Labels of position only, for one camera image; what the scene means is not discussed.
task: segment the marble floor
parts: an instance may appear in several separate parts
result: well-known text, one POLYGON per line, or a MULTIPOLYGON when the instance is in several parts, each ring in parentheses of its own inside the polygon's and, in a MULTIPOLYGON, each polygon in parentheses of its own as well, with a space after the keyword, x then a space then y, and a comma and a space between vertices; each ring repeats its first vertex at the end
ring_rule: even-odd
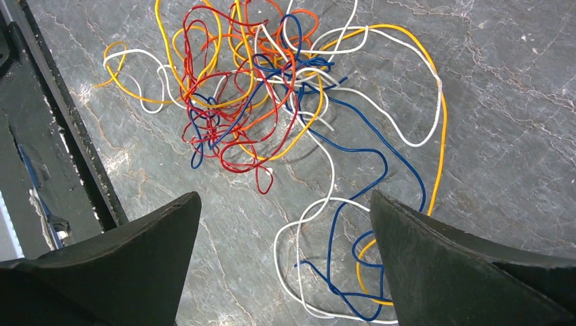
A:
MULTIPOLYGON (((129 219, 178 195, 202 196, 202 221, 180 302, 182 325, 351 325, 319 320, 281 289, 274 271, 272 241, 277 230, 299 218, 325 195, 329 166, 310 139, 300 141, 270 166, 275 183, 266 196, 254 175, 232 175, 208 160, 190 168, 192 151, 180 139, 185 113, 175 106, 156 115, 106 80, 102 53, 114 41, 166 59, 154 18, 154 0, 28 0, 100 159, 129 219)), ((174 33, 198 1, 164 0, 162 17, 174 33)), ((278 1, 285 9, 287 1, 278 1)), ((224 9, 227 4, 217 4, 224 9)), ((353 1, 301 0, 297 7, 321 17, 319 33, 342 26, 353 1)), ((399 24, 427 47, 439 69, 448 102, 446 165, 434 218, 458 228, 538 253, 576 258, 576 2, 565 0, 381 0, 360 1, 353 24, 399 24)), ((278 15, 254 1, 262 16, 278 15)), ((208 13, 206 21, 213 22, 208 13)), ((344 45, 353 46, 353 42, 344 45)), ((422 139, 431 126, 435 84, 411 51, 371 37, 359 52, 337 57, 335 70, 348 86, 380 101, 409 139, 422 139)), ((220 69, 230 68, 222 60, 220 69)), ((129 72, 159 96, 153 61, 128 59, 129 72)), ((361 98, 351 98, 422 175, 431 195, 439 155, 439 132, 424 147, 405 146, 391 125, 361 98)), ((331 135, 349 146, 385 148, 348 110, 334 107, 331 135)), ((331 151, 336 162, 334 195, 348 197, 378 177, 374 155, 331 151)), ((389 176, 378 189, 418 206, 420 190, 391 153, 389 176)), ((366 203, 367 197, 359 199, 366 203)), ((303 229, 302 255, 325 265, 335 205, 303 229)), ((358 291, 351 243, 370 229, 367 214, 343 210, 334 241, 334 282, 358 291)), ((294 233, 281 237, 281 261, 296 285, 294 233)), ((377 253, 371 253, 376 259, 377 253)), ((327 310, 349 313, 321 279, 304 270, 306 299, 327 310)), ((366 272, 375 288, 377 274, 366 272)), ((374 304, 357 302, 364 312, 374 304)), ((382 318, 393 316, 384 310, 382 318)))

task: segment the wire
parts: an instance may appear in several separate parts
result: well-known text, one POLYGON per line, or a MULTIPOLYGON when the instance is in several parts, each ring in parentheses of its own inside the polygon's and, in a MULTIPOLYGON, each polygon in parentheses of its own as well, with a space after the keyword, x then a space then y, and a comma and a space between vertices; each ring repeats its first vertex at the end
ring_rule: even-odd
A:
POLYGON ((337 143, 330 141, 327 137, 319 134, 315 130, 312 129, 312 125, 318 121, 326 125, 330 130, 334 131, 334 128, 330 126, 324 119, 323 116, 327 113, 330 102, 343 105, 352 109, 364 122, 364 124, 373 130, 376 136, 386 145, 392 152, 397 156, 414 174, 416 180, 418 181, 420 188, 422 189, 422 201, 420 203, 420 211, 423 210, 426 202, 426 190, 424 187, 424 183, 422 179, 414 169, 402 157, 402 155, 396 151, 390 143, 380 134, 380 132, 374 127, 370 121, 356 108, 355 106, 350 105, 347 102, 340 101, 333 96, 328 95, 328 92, 335 92, 335 91, 343 91, 347 93, 353 93, 361 96, 364 98, 368 103, 377 109, 381 114, 383 114, 387 120, 392 124, 396 133, 399 135, 399 138, 406 143, 410 147, 421 147, 426 144, 429 139, 433 136, 437 125, 439 124, 439 115, 441 108, 443 110, 443 127, 442 127, 442 145, 440 149, 440 157, 439 157, 439 168, 437 172, 437 178, 434 185, 434 189, 431 195, 431 200, 429 203, 429 214, 432 213, 433 207, 435 204, 435 197, 437 195, 437 191, 439 188, 440 179, 442 177, 442 167, 444 165, 444 148, 446 145, 446 131, 447 131, 447 107, 446 101, 444 98, 444 94, 442 92, 442 81, 439 78, 436 68, 431 60, 430 56, 422 46, 422 44, 417 40, 413 34, 409 31, 405 30, 400 26, 390 25, 390 24, 377 24, 372 26, 351 26, 351 22, 355 17, 355 13, 357 11, 358 0, 354 1, 353 10, 351 12, 350 17, 346 21, 345 25, 341 28, 334 29, 322 34, 320 37, 317 37, 314 41, 311 40, 311 37, 315 33, 315 31, 319 27, 319 19, 316 15, 308 10, 303 9, 296 9, 291 10, 293 5, 293 0, 289 2, 287 11, 282 14, 280 7, 273 2, 272 0, 265 0, 269 4, 271 4, 275 10, 282 16, 281 21, 277 29, 270 29, 273 33, 269 32, 268 26, 266 26, 269 20, 262 20, 258 23, 250 23, 251 20, 248 13, 248 6, 251 3, 250 0, 246 0, 245 2, 240 2, 239 0, 234 0, 233 4, 230 6, 229 14, 225 14, 216 10, 207 0, 203 2, 205 5, 195 5, 192 7, 187 13, 185 13, 183 18, 183 23, 181 29, 179 29, 172 37, 171 44, 168 39, 168 35, 164 29, 164 25, 162 22, 162 18, 160 15, 160 4, 161 0, 156 0, 155 4, 155 15, 156 21, 158 23, 158 27, 162 34, 162 38, 164 40, 166 55, 168 59, 168 64, 163 65, 155 56, 146 52, 145 50, 140 49, 133 49, 128 50, 128 46, 124 42, 115 42, 111 44, 104 53, 104 63, 103 66, 106 68, 108 73, 110 74, 110 80, 97 85, 96 87, 103 87, 111 82, 115 82, 120 89, 122 89, 128 95, 137 98, 140 101, 142 109, 147 113, 158 113, 160 112, 165 104, 174 103, 179 107, 186 109, 187 111, 187 119, 188 122, 183 129, 181 138, 186 143, 189 143, 192 147, 192 156, 190 158, 190 166, 192 169, 200 168, 203 160, 206 158, 215 158, 220 161, 220 164, 226 170, 232 173, 246 173, 250 170, 255 170, 255 179, 256 185, 262 194, 267 193, 270 188, 272 187, 272 182, 274 180, 272 169, 264 167, 268 160, 277 160, 282 158, 286 155, 294 146, 295 144, 300 141, 304 134, 308 134, 312 140, 322 149, 322 151, 327 155, 329 164, 331 166, 331 185, 327 191, 327 195, 324 199, 320 201, 316 201, 316 204, 313 204, 308 207, 304 214, 301 216, 300 220, 296 222, 289 223, 281 228, 278 233, 276 234, 276 238, 274 240, 274 261, 276 264, 276 271, 278 274, 278 278, 283 285, 283 288, 287 291, 287 293, 294 298, 295 300, 302 303, 305 310, 313 316, 318 318, 347 318, 357 321, 374 321, 375 323, 383 323, 383 324, 392 324, 397 323, 397 321, 379 321, 376 320, 378 317, 382 306, 392 305, 391 301, 388 299, 383 298, 384 290, 383 290, 383 278, 384 278, 384 266, 381 264, 369 264, 362 261, 362 257, 365 255, 365 252, 374 245, 375 240, 371 241, 366 247, 364 247, 358 256, 356 256, 356 246, 360 243, 360 241, 366 237, 368 237, 370 232, 365 233, 362 235, 353 245, 353 255, 357 260, 357 277, 359 279, 359 284, 363 290, 363 293, 349 293, 349 292, 342 292, 339 290, 332 282, 331 282, 331 248, 332 248, 332 240, 334 238, 334 233, 336 229, 336 223, 338 220, 338 215, 344 207, 345 204, 352 204, 354 203, 355 206, 359 206, 359 204, 355 203, 353 200, 365 192, 367 192, 370 188, 374 187, 376 184, 381 182, 387 174, 388 171, 388 163, 386 158, 383 156, 382 153, 375 149, 368 149, 368 148, 347 148, 338 145, 337 143), (207 25, 203 20, 195 19, 190 20, 189 17, 192 13, 197 12, 198 10, 208 10, 211 11, 215 17, 217 23, 217 35, 212 34, 208 31, 207 25), (303 31, 302 26, 299 20, 296 18, 295 14, 304 14, 310 16, 314 19, 314 26, 308 30, 303 31), (221 25, 221 18, 227 20, 229 22, 228 33, 224 34, 222 25, 221 25), (294 24, 297 27, 298 34, 296 36, 290 37, 287 34, 287 20, 292 19, 294 24), (395 29, 406 34, 415 44, 416 47, 400 40, 395 37, 392 37, 385 32, 380 31, 379 29, 395 29), (206 37, 204 45, 200 46, 199 44, 192 44, 190 38, 188 36, 188 32, 191 30, 202 31, 206 37), (331 41, 327 45, 323 46, 322 48, 318 49, 318 45, 320 42, 325 39, 326 37, 330 36, 333 33, 338 33, 339 36, 337 39, 331 41), (438 100, 435 110, 435 119, 432 123, 431 129, 428 135, 419 143, 412 143, 405 138, 403 133, 401 132, 400 128, 398 127, 397 123, 394 121, 392 116, 385 111, 382 107, 377 105, 370 97, 366 94, 352 89, 343 87, 342 83, 347 79, 347 77, 336 80, 330 75, 331 70, 333 69, 335 63, 332 60, 338 54, 349 54, 356 52, 362 49, 366 43, 367 38, 370 33, 375 33, 378 35, 385 36, 386 38, 394 41, 395 43, 401 44, 415 53, 423 60, 423 62, 428 66, 428 69, 432 73, 434 79, 436 80, 437 87, 438 87, 438 100), (182 34, 183 36, 183 47, 184 51, 178 49, 177 47, 177 38, 182 34), (358 34, 363 34, 363 39, 361 43, 354 48, 341 50, 340 46, 342 41, 353 37, 358 34), (221 55, 221 46, 223 42, 223 38, 228 38, 228 45, 232 51, 233 55, 233 62, 236 65, 235 70, 233 71, 218 71, 217 68, 217 61, 221 55), (237 44, 234 44, 233 39, 239 40, 237 44), (124 51, 120 51, 115 54, 109 54, 111 48, 122 45, 124 47, 124 51), (194 68, 194 58, 196 54, 192 53, 192 48, 199 49, 200 53, 204 52, 204 60, 203 60, 203 68, 199 69, 199 73, 195 71, 194 68), (213 55, 210 59, 208 59, 208 50, 209 48, 213 48, 213 55), (175 66, 173 57, 172 57, 172 50, 174 50, 178 56, 182 60, 183 63, 183 73, 180 75, 177 71, 175 66), (144 55, 148 55, 155 60, 158 64, 157 74, 160 78, 162 83, 162 99, 156 100, 152 98, 145 98, 143 97, 143 92, 140 87, 140 84, 137 80, 131 76, 127 75, 138 88, 138 94, 131 92, 126 88, 123 84, 120 83, 118 77, 120 75, 120 71, 124 66, 126 55, 130 53, 140 53, 144 55), (330 56, 328 59, 321 58, 320 55, 330 56), (114 71, 109 64, 109 61, 112 58, 117 58, 121 56, 118 68, 114 71), (168 72, 166 68, 169 68, 172 72, 172 75, 176 78, 179 89, 180 89, 180 97, 176 99, 170 93, 170 86, 169 86, 169 78, 168 72), (249 86, 245 90, 240 87, 238 83, 238 76, 239 75, 246 75, 249 77, 249 86), (212 96, 205 96, 204 92, 200 91, 200 88, 206 85, 206 83, 213 79, 214 77, 218 77, 218 82, 215 87, 214 93, 212 96), (236 92, 239 93, 238 97, 223 101, 222 96, 227 87, 229 81, 232 81, 231 85, 236 88, 236 92), (280 86, 284 89, 285 95, 284 97, 278 96, 274 87, 280 86), (260 98, 259 92, 264 87, 264 96, 262 100, 258 103, 255 103, 255 98, 260 98), (164 90, 167 90, 168 96, 170 97, 171 101, 167 101, 164 98, 164 90), (304 100, 305 96, 312 97, 318 96, 319 104, 315 110, 305 111, 302 110, 301 104, 304 100), (146 103, 156 103, 159 104, 159 107, 155 110, 151 110, 145 107, 146 103), (261 107, 264 107, 266 103, 271 103, 272 108, 268 111, 260 111, 261 107), (290 117, 290 123, 288 127, 283 128, 280 130, 277 128, 278 124, 278 112, 281 110, 286 112, 287 115, 290 117), (252 128, 256 125, 274 119, 274 123, 271 128, 269 128, 268 133, 264 137, 253 139, 251 137, 252 128), (293 125, 298 123, 302 128, 295 135, 292 140, 285 146, 285 143, 291 134, 293 125), (187 136, 188 130, 193 132, 192 136, 187 136), (273 147, 272 153, 268 155, 258 155, 255 146, 259 143, 263 143, 268 141, 268 139, 273 135, 280 133, 281 141, 278 145, 273 147), (381 177, 378 177, 374 182, 368 185, 366 188, 362 189, 358 194, 351 197, 350 200, 343 200, 341 198, 332 198, 331 194, 334 190, 334 178, 335 178, 335 170, 334 170, 334 162, 330 157, 326 148, 324 148, 320 142, 320 140, 325 141, 332 147, 340 150, 345 151, 348 153, 376 153, 380 156, 384 163, 384 172, 381 177), (228 150, 240 147, 245 153, 248 154, 247 160, 242 160, 240 162, 232 162, 230 155, 226 156, 228 150), (259 180, 259 173, 264 171, 269 177, 269 184, 264 189, 260 186, 259 180), (332 221, 331 232, 329 235, 329 242, 328 242, 328 251, 327 251, 327 269, 326 269, 326 276, 324 276, 313 264, 309 261, 300 261, 300 229, 303 223, 308 221, 312 221, 315 217, 319 216, 321 212, 327 206, 327 203, 330 200, 339 200, 342 204, 337 208, 334 219, 332 221), (321 203, 320 209, 311 217, 305 218, 308 211, 321 203), (296 268, 298 269, 298 283, 299 283, 299 290, 300 290, 300 298, 292 293, 285 284, 284 279, 281 276, 279 271, 279 262, 277 259, 277 252, 276 252, 276 245, 278 241, 278 237, 281 232, 287 230, 291 226, 298 226, 298 230, 296 232, 296 268), (320 310, 310 304, 306 303, 304 299, 304 288, 302 286, 302 276, 300 271, 300 266, 305 264, 309 266, 313 272, 316 272, 320 277, 327 283, 329 289, 339 295, 345 304, 354 312, 355 316, 346 316, 343 314, 332 314, 329 312, 325 312, 320 310), (360 266, 366 266, 370 268, 380 268, 380 294, 379 295, 370 295, 363 284, 361 278, 361 271, 360 266), (365 297, 371 299, 378 303, 378 308, 374 316, 363 316, 360 314, 354 306, 348 301, 347 297, 365 297))

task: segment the red wire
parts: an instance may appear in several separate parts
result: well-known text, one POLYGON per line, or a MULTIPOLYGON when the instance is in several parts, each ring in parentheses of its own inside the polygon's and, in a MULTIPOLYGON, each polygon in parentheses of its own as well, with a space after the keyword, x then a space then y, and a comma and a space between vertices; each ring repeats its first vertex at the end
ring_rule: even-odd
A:
MULTIPOLYGON (((276 10, 279 12, 279 14, 282 16, 282 11, 280 10, 280 7, 273 2, 273 0, 264 0, 268 3, 270 3, 271 5, 273 5, 276 10)), ((204 52, 204 69, 206 69, 207 66, 207 56, 208 56, 208 48, 209 46, 214 42, 214 40, 216 39, 216 37, 209 37, 209 33, 208 33, 208 29, 207 26, 205 24, 205 22, 201 19, 195 19, 193 21, 191 21, 190 23, 188 23, 188 18, 190 16, 190 13, 194 10, 199 10, 199 9, 206 9, 206 10, 211 10, 212 12, 215 12, 216 14, 224 17, 226 20, 228 20, 231 24, 232 30, 237 33, 237 34, 225 34, 225 35, 221 35, 221 37, 233 37, 233 38, 239 38, 240 40, 244 41, 244 39, 242 38, 241 34, 241 30, 239 28, 236 27, 236 25, 238 26, 243 26, 243 27, 248 27, 248 31, 245 31, 245 35, 248 37, 254 37, 255 36, 255 32, 253 29, 250 29, 250 27, 255 27, 261 24, 268 24, 268 19, 264 20, 263 22, 258 22, 255 24, 250 23, 250 19, 249 19, 249 15, 248 15, 248 6, 250 4, 251 0, 247 0, 244 3, 241 3, 241 5, 244 6, 244 14, 245 14, 245 20, 246 22, 239 22, 235 19, 233 19, 231 17, 232 12, 236 9, 236 10, 240 10, 240 8, 235 8, 236 4, 233 4, 232 6, 230 6, 230 15, 225 15, 224 13, 220 12, 219 10, 216 10, 212 7, 206 6, 206 5, 196 5, 194 7, 192 7, 192 10, 189 11, 186 15, 184 15, 184 19, 183 19, 183 29, 184 29, 184 52, 185 52, 185 56, 184 56, 184 74, 182 77, 182 82, 186 83, 188 85, 188 91, 184 92, 182 89, 180 89, 180 96, 182 98, 182 100, 184 101, 184 103, 186 103, 187 106, 187 114, 190 117, 191 113, 193 113, 194 117, 192 118, 191 121, 189 121, 181 134, 181 139, 183 142, 185 143, 189 143, 192 147, 192 149, 194 151, 196 151, 197 153, 200 154, 200 146, 201 144, 206 143, 207 145, 210 145, 212 142, 216 141, 217 139, 220 139, 225 132, 228 131, 228 128, 230 128, 230 126, 232 126, 234 124, 234 122, 238 119, 238 116, 240 115, 240 112, 242 112, 242 110, 245 110, 245 114, 242 117, 242 119, 240 119, 241 121, 239 121, 231 130, 229 130, 228 134, 220 141, 221 147, 219 145, 214 146, 211 150, 210 150, 210 146, 204 146, 204 150, 203 150, 203 154, 204 154, 204 158, 206 159, 211 159, 211 158, 218 158, 218 160, 220 161, 220 164, 222 165, 223 168, 225 168, 226 170, 232 172, 232 173, 246 173, 249 172, 250 170, 254 170, 255 169, 255 179, 256 179, 256 186, 258 191, 261 194, 266 194, 270 191, 272 184, 274 182, 274 176, 272 175, 272 173, 270 173, 270 171, 263 166, 264 163, 266 163, 268 160, 271 159, 271 157, 273 157, 274 155, 276 155, 284 146, 284 144, 286 143, 289 133, 292 131, 292 128, 295 125, 297 116, 298 116, 298 99, 296 99, 296 106, 294 107, 294 115, 290 121, 290 124, 288 125, 288 127, 286 128, 284 135, 281 139, 281 142, 278 144, 278 146, 276 146, 276 148, 274 149, 274 151, 265 158, 259 159, 259 155, 257 154, 257 150, 255 148, 255 145, 258 143, 262 143, 264 141, 267 141, 272 135, 274 135, 277 131, 277 126, 278 126, 278 111, 279 109, 281 109, 281 106, 284 105, 290 98, 290 96, 293 96, 293 94, 295 93, 294 90, 294 86, 295 86, 295 78, 292 78, 290 82, 285 80, 285 71, 287 70, 287 67, 290 66, 290 70, 292 71, 292 73, 295 73, 295 67, 296 67, 296 63, 295 63, 295 58, 293 56, 293 54, 289 51, 289 50, 285 50, 285 54, 289 56, 290 60, 289 62, 286 62, 282 68, 281 68, 281 75, 285 81, 285 85, 288 87, 288 92, 286 93, 286 95, 284 96, 284 98, 278 102, 274 92, 273 92, 273 87, 270 85, 270 83, 268 82, 268 80, 266 79, 266 76, 259 70, 259 69, 254 69, 254 72, 256 74, 256 76, 258 78, 260 78, 263 82, 264 82, 264 87, 266 87, 268 89, 268 92, 270 93, 270 97, 271 97, 271 101, 272 101, 272 110, 270 110, 269 112, 265 113, 263 116, 257 118, 254 122, 251 122, 250 124, 248 124, 250 117, 253 115, 253 104, 252 102, 248 102, 248 98, 249 96, 247 96, 247 91, 244 90, 242 88, 242 86, 240 86, 240 83, 238 82, 238 76, 240 74, 245 74, 245 73, 250 73, 250 69, 245 69, 244 66, 246 65, 246 63, 248 62, 248 60, 250 60, 250 55, 248 55, 248 58, 245 59, 238 67, 238 69, 236 71, 216 71, 214 73, 210 73, 208 75, 204 75, 204 76, 195 76, 194 75, 194 55, 192 54, 192 45, 190 43, 190 39, 188 37, 188 31, 190 31, 191 27, 194 24, 199 24, 203 27, 204 29, 204 33, 206 35, 206 43, 204 43, 204 45, 202 45, 202 47, 200 48, 200 51, 204 52), (234 87, 236 88, 236 91, 239 92, 241 94, 241 96, 244 96, 244 99, 242 99, 241 101, 238 101, 236 103, 233 103, 231 105, 228 105, 226 107, 218 107, 218 108, 202 108, 202 107, 197 107, 195 105, 192 104, 192 94, 195 93, 198 89, 198 87, 209 81, 210 79, 213 79, 215 77, 221 77, 223 76, 225 78, 225 80, 223 81, 221 88, 218 90, 218 93, 215 95, 215 102, 219 103, 221 101, 221 98, 223 96, 223 93, 225 91, 225 89, 228 86, 228 82, 230 80, 230 78, 232 77, 232 81, 234 84, 234 87), (272 127, 269 129, 268 133, 266 135, 264 135, 263 137, 261 137, 258 140, 254 140, 252 139, 247 131, 252 128, 254 125, 264 121, 265 119, 267 119, 268 117, 270 117, 271 115, 274 116, 274 124, 272 125, 272 127), (200 138, 198 138, 198 135, 194 135, 191 136, 190 138, 187 138, 187 133, 188 130, 190 129, 190 127, 192 126, 192 124, 195 124, 196 127, 198 128, 198 131, 200 131, 201 136, 200 138), (245 149, 250 152, 251 154, 251 160, 249 160, 248 162, 245 163, 237 163, 237 162, 231 162, 227 159, 225 159, 225 154, 226 151, 229 150, 230 148, 234 147, 234 146, 239 146, 239 145, 243 145, 245 146, 245 149), (264 172, 269 176, 270 178, 270 182, 268 183, 268 186, 265 189, 262 189, 261 184, 260 184, 260 172, 261 169, 264 170, 264 172)), ((303 38, 302 41, 306 42, 310 45, 310 36, 316 31, 317 27, 318 27, 318 19, 317 17, 312 14, 311 12, 308 11, 304 11, 304 10, 295 10, 293 11, 293 13, 305 13, 305 14, 309 14, 310 16, 312 16, 315 20, 316 20, 316 24, 314 25, 314 28, 312 29, 312 31, 310 31, 309 33, 307 33, 303 38)), ((281 31, 282 26, 280 25, 273 34, 271 34, 271 36, 276 37, 277 39, 279 39, 279 33, 281 31)), ((274 50, 274 49, 266 49, 263 44, 266 42, 266 38, 259 38, 258 39, 258 46, 259 48, 262 50, 263 55, 266 55, 268 57, 270 57, 272 59, 272 62, 276 62, 277 58, 281 58, 281 56, 279 56, 279 53, 274 50)))

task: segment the white wire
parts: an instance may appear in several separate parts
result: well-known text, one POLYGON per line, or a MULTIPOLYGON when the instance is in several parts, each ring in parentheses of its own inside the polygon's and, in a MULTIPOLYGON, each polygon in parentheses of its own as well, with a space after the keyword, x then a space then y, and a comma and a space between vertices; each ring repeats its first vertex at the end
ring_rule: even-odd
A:
MULTIPOLYGON (((286 10, 286 14, 289 14, 292 8, 292 4, 293 4, 294 0, 290 0, 290 3, 288 4, 288 9, 286 10)), ((348 18, 348 21, 346 21, 346 24, 344 25, 344 29, 342 30, 342 33, 340 33, 340 37, 338 38, 337 42, 336 42, 336 46, 334 47, 334 50, 332 51, 318 51, 318 50, 301 50, 300 52, 302 53, 309 53, 309 54, 331 54, 330 58, 328 59, 328 62, 331 62, 332 59, 334 59, 334 56, 336 54, 346 54, 346 53, 352 53, 352 52, 356 52, 357 50, 360 50, 364 44, 366 43, 366 39, 367 39, 367 34, 368 32, 365 33, 365 37, 364 40, 362 41, 362 43, 360 44, 360 46, 357 46, 354 49, 350 49, 350 50, 343 50, 340 51, 338 50, 338 48, 340 47, 340 43, 342 42, 342 39, 344 38, 344 34, 346 32, 346 29, 348 28, 348 26, 350 26, 350 23, 352 22, 352 19, 354 19, 354 16, 356 15, 356 9, 358 8, 358 0, 354 0, 354 7, 352 8, 352 12, 350 13, 350 18, 348 18)), ((286 22, 284 22, 283 28, 282 28, 282 33, 284 34, 284 40, 286 40, 286 43, 288 44, 288 46, 293 50, 293 51, 297 51, 298 49, 290 42, 289 38, 288 38, 288 34, 286 33, 286 22)))
POLYGON ((164 86, 166 86, 166 91, 168 92, 168 96, 170 97, 170 100, 172 100, 172 102, 176 105, 178 105, 179 107, 183 108, 183 109, 187 109, 186 106, 178 103, 178 101, 176 101, 176 99, 174 99, 174 97, 172 96, 172 93, 170 92, 170 81, 168 79, 168 71, 166 71, 166 68, 170 68, 170 65, 163 65, 160 60, 158 60, 158 58, 156 58, 152 53, 146 51, 146 50, 142 50, 142 49, 130 49, 130 50, 124 50, 124 51, 120 51, 120 52, 116 52, 114 54, 110 54, 109 56, 107 56, 106 58, 104 58, 104 62, 102 63, 102 65, 104 66, 104 68, 106 68, 106 64, 108 63, 108 61, 110 61, 113 58, 116 58, 118 56, 123 56, 125 54, 133 54, 133 53, 141 53, 144 55, 149 56, 150 58, 152 58, 157 64, 158 64, 158 75, 160 75, 160 70, 162 70, 162 72, 164 73, 164 78, 166 80, 166 84, 164 85, 164 82, 162 81, 162 78, 160 77, 160 80, 162 81, 162 99, 164 99, 164 86))
MULTIPOLYGON (((266 37, 269 39, 270 43, 276 48, 276 50, 278 50, 278 52, 282 52, 282 50, 277 46, 277 44, 273 43, 273 40, 270 36, 270 34, 267 32, 266 28, 263 25, 260 25, 257 28, 256 31, 256 36, 255 39, 257 39, 257 33, 258 30, 262 30, 264 32, 264 34, 266 35, 266 37)), ((294 77, 296 77, 296 75, 298 75, 299 73, 303 73, 305 71, 313 71, 316 73, 320 73, 321 75, 324 74, 324 71, 317 69, 317 68, 303 68, 300 69, 299 71, 295 72, 293 74, 294 77)), ((330 75, 325 74, 326 78, 330 79, 333 83, 338 84, 338 82, 330 75)), ((273 89, 268 89, 268 94, 270 95, 270 97, 272 98, 278 98, 278 96, 275 94, 275 91, 273 89)), ((294 95, 291 94, 290 96, 290 101, 291 101, 291 105, 292 107, 294 106, 294 95)), ((325 100, 327 101, 327 103, 329 102, 329 98, 328 96, 325 94, 325 100)), ((285 110, 287 113, 290 113, 292 116, 295 114, 294 111, 290 112, 287 109, 285 110)), ((305 127, 303 121, 298 120, 298 123, 300 124, 300 126, 302 128, 305 127)), ((330 169, 331 169, 331 178, 330 178, 330 187, 328 190, 328 194, 326 195, 326 198, 322 198, 320 200, 317 200, 316 202, 312 203, 300 216, 300 219, 298 221, 294 221, 291 223, 288 223, 287 225, 284 225, 277 233, 276 236, 274 237, 274 244, 273 244, 273 251, 274 251, 274 265, 276 267, 276 273, 278 275, 278 279, 280 280, 280 283, 283 287, 283 289, 286 291, 286 293, 288 293, 294 300, 296 300, 297 302, 300 302, 304 309, 307 311, 308 314, 311 314, 312 316, 315 316, 317 318, 320 319, 333 319, 333 318, 343 318, 343 319, 350 319, 350 320, 354 320, 354 321, 362 321, 363 319, 357 316, 350 316, 350 315, 345 315, 345 314, 334 314, 332 312, 327 312, 324 311, 320 308, 314 307, 308 303, 306 303, 306 300, 304 299, 304 288, 302 286, 302 271, 300 268, 300 230, 302 227, 303 223, 312 221, 313 219, 315 219, 316 217, 318 217, 322 211, 325 209, 325 207, 327 206, 328 202, 330 200, 339 200, 339 201, 344 201, 344 202, 348 202, 352 205, 358 206, 362 209, 364 209, 365 211, 370 211, 369 209, 367 209, 366 207, 360 205, 357 202, 354 202, 352 200, 347 200, 344 198, 332 198, 332 192, 334 191, 334 183, 336 181, 336 171, 335 171, 335 167, 334 167, 334 161, 332 160, 332 157, 330 156, 330 153, 326 150, 326 148, 322 145, 322 143, 320 143, 320 141, 318 141, 318 139, 316 139, 316 137, 314 137, 312 135, 312 133, 310 131, 306 131, 306 134, 308 136, 310 136, 310 138, 321 148, 321 150, 324 152, 324 154, 326 154, 326 157, 328 159, 328 162, 330 164, 330 169), (322 203, 322 206, 320 207, 320 209, 313 214, 312 216, 305 218, 305 216, 308 214, 308 212, 310 211, 310 209, 312 209, 312 207, 316 206, 317 204, 322 203), (294 294, 290 288, 288 288, 286 282, 284 281, 284 278, 282 277, 281 271, 280 271, 280 263, 278 260, 278 250, 277 250, 277 246, 278 246, 278 238, 280 236, 280 234, 282 234, 282 232, 284 232, 285 230, 291 228, 292 226, 298 226, 298 229, 296 230, 296 239, 295 239, 295 243, 296 243, 296 250, 295 250, 295 254, 296 254, 296 268, 298 271, 298 288, 300 290, 300 297, 298 297, 296 294, 294 294)), ((393 324, 397 324, 398 322, 396 320, 394 321, 381 321, 381 320, 377 320, 377 321, 373 321, 373 323, 378 323, 378 324, 384 324, 384 325, 393 325, 393 324)))
MULTIPOLYGON (((349 26, 347 29, 364 29, 365 27, 362 26, 349 26)), ((328 31, 324 34, 322 34, 320 37, 318 37, 318 39, 316 40, 316 42, 318 42, 318 40, 332 34, 338 31, 344 31, 344 28, 339 28, 339 29, 333 29, 331 31, 328 31)), ((418 49, 416 49, 414 46, 412 46, 411 44, 408 44, 402 40, 399 40, 385 32, 379 31, 377 29, 369 29, 371 32, 374 32, 376 34, 380 34, 388 39, 390 39, 391 41, 398 43, 400 45, 403 45, 409 49, 411 49, 412 51, 414 51, 421 59, 422 61, 426 64, 426 66, 428 67, 428 70, 430 70, 430 72, 432 73, 432 76, 434 77, 434 79, 436 79, 436 84, 438 86, 438 96, 437 96, 437 102, 436 102, 436 114, 434 116, 434 123, 432 125, 432 128, 430 129, 430 132, 428 133, 428 135, 424 138, 423 141, 419 142, 419 143, 412 143, 409 140, 407 140, 404 137, 404 134, 402 133, 402 131, 400 131, 400 128, 398 127, 398 125, 396 124, 396 121, 392 118, 392 116, 390 116, 390 114, 388 112, 386 112, 386 110, 384 110, 383 108, 381 108, 380 106, 378 106, 370 97, 368 97, 366 94, 364 94, 363 92, 360 92, 358 90, 354 90, 352 88, 341 88, 341 87, 335 87, 333 88, 333 90, 343 90, 343 91, 347 91, 347 92, 353 92, 355 94, 358 94, 360 96, 362 96, 365 100, 367 100, 372 106, 374 106, 377 110, 379 110, 382 114, 384 114, 386 116, 386 118, 388 118, 388 120, 390 121, 390 123, 392 123, 392 126, 394 127, 394 129, 396 130, 396 132, 398 133, 398 135, 400 136, 400 139, 402 139, 402 141, 410 146, 410 147, 422 147, 424 144, 428 143, 428 141, 430 140, 430 138, 433 136, 434 132, 436 131, 436 128, 438 127, 438 122, 440 120, 440 112, 442 111, 442 80, 440 79, 440 77, 438 76, 438 74, 436 73, 436 71, 434 70, 434 68, 432 67, 432 65, 430 64, 430 62, 428 62, 428 60, 426 59, 426 57, 424 57, 424 54, 422 54, 422 52, 418 49)))

